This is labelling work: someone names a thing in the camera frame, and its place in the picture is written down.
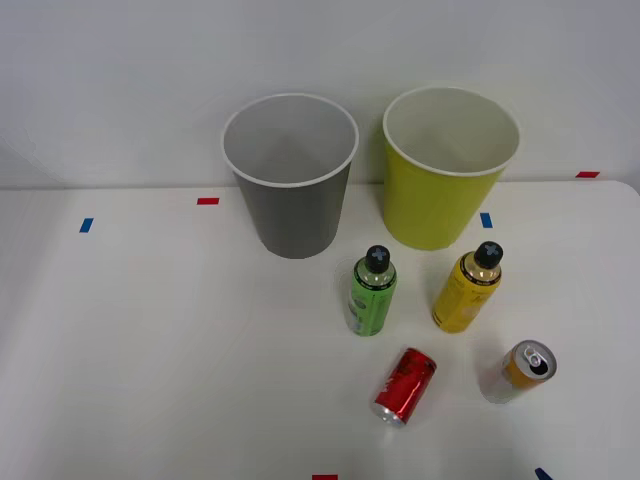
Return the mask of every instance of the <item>soda can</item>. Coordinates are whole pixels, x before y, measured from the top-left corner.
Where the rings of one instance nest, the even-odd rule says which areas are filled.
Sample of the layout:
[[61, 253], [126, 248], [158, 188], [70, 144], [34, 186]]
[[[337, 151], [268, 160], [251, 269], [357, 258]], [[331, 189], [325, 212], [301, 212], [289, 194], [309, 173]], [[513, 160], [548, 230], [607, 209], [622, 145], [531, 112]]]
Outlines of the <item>soda can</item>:
[[394, 426], [406, 425], [436, 368], [436, 362], [430, 357], [408, 348], [378, 393], [374, 413]]
[[535, 340], [518, 343], [502, 362], [480, 376], [480, 391], [492, 403], [507, 403], [556, 373], [556, 357]]

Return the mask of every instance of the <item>gray cup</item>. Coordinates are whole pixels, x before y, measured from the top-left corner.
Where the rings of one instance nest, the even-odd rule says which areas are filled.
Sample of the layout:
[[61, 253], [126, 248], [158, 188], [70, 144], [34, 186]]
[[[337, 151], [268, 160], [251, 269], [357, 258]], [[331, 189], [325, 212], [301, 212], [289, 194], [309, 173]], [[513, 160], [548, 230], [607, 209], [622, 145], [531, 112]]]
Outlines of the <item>gray cup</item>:
[[338, 230], [358, 127], [340, 105], [306, 94], [257, 100], [234, 114], [222, 149], [270, 252], [307, 258]]

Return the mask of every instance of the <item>blue tape marker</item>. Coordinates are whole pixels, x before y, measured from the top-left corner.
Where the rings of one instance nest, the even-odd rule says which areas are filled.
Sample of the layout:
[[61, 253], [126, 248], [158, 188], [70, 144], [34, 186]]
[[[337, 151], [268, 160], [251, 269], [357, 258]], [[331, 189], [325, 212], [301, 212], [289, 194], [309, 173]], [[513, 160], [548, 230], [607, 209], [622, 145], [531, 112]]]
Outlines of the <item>blue tape marker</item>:
[[482, 226], [484, 228], [493, 228], [493, 223], [491, 223], [491, 215], [488, 213], [481, 213], [480, 220], [482, 220]]
[[540, 480], [553, 480], [549, 475], [547, 475], [547, 472], [541, 468], [536, 468], [536, 475]]
[[89, 233], [92, 223], [93, 218], [85, 218], [84, 222], [82, 222], [82, 226], [80, 227], [80, 233]]

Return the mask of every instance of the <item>bottle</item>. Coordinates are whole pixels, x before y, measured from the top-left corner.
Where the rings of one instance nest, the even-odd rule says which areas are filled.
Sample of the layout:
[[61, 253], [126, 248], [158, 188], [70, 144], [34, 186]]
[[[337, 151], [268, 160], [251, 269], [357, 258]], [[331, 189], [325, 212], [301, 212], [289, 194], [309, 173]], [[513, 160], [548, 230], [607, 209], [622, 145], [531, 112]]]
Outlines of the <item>bottle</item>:
[[375, 335], [384, 325], [398, 276], [391, 254], [382, 245], [374, 245], [353, 268], [347, 325], [362, 337]]
[[502, 254], [497, 243], [483, 242], [458, 259], [433, 307], [433, 319], [442, 330], [463, 332], [476, 318], [500, 285]]

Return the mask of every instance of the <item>yellow bottle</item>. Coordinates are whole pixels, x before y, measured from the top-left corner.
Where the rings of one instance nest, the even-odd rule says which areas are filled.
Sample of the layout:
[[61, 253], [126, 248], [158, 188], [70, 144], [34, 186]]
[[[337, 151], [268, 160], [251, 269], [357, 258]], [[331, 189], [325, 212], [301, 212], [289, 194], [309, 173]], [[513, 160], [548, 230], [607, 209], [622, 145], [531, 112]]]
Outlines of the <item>yellow bottle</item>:
[[433, 319], [445, 332], [467, 329], [500, 285], [502, 247], [484, 242], [458, 259], [433, 307]]

